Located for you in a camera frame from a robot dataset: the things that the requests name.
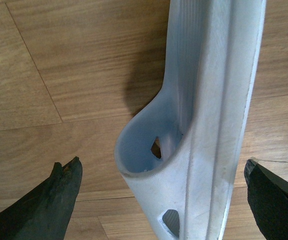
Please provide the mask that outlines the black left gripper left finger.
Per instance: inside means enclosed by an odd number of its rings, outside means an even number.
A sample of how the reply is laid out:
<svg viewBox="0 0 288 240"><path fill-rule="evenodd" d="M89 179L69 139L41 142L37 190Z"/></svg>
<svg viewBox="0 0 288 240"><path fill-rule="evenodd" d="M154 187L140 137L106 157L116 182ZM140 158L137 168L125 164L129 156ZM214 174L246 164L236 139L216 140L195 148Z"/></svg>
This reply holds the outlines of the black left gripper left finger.
<svg viewBox="0 0 288 240"><path fill-rule="evenodd" d="M82 181L76 156L66 165L56 162L50 176L0 212L0 240L62 240Z"/></svg>

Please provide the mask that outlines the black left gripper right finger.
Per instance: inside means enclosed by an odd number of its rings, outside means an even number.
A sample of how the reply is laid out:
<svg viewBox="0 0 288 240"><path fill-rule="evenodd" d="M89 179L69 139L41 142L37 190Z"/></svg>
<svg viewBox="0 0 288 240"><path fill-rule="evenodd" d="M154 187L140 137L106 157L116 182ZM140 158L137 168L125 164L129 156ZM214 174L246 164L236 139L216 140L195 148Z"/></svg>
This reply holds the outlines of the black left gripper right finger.
<svg viewBox="0 0 288 240"><path fill-rule="evenodd" d="M253 159L246 162L247 201L267 240L288 240L288 182Z"/></svg>

